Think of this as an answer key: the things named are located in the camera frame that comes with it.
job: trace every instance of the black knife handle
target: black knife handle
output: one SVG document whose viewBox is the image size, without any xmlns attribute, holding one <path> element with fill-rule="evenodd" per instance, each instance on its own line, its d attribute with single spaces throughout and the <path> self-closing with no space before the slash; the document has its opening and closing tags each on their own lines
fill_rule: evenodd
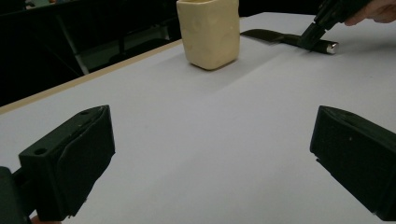
<svg viewBox="0 0 396 224">
<path fill-rule="evenodd" d="M 301 47 L 298 43 L 300 40 L 299 35 L 284 35 L 282 42 L 296 47 Z M 312 51 L 325 54 L 335 54 L 338 50 L 339 44 L 329 40 L 319 40 L 316 45 L 311 49 Z"/>
</svg>

